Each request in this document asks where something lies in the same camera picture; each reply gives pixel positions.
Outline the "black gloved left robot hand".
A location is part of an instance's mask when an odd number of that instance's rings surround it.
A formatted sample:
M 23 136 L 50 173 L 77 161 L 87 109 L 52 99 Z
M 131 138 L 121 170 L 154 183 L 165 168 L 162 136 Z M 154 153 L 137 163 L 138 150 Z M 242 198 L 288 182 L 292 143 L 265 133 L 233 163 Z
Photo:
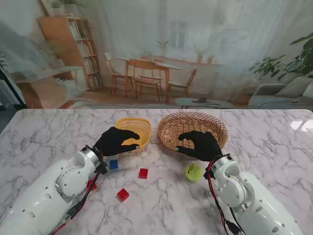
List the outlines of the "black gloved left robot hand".
M 122 143 L 128 139 L 139 140 L 140 136 L 130 130 L 111 127 L 102 134 L 101 138 L 93 146 L 93 149 L 97 149 L 104 156 L 114 156 L 140 148 L 138 144 L 123 145 Z

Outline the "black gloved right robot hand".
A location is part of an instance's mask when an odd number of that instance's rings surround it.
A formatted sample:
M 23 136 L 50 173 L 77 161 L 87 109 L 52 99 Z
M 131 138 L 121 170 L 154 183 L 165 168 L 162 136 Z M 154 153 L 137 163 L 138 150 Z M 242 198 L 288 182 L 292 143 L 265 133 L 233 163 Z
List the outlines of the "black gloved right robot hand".
M 194 149 L 176 146 L 177 152 L 189 157 L 194 157 L 204 162 L 210 162 L 216 157 L 223 155 L 218 142 L 210 132 L 186 132 L 179 135 L 178 140 L 191 140 L 193 142 Z

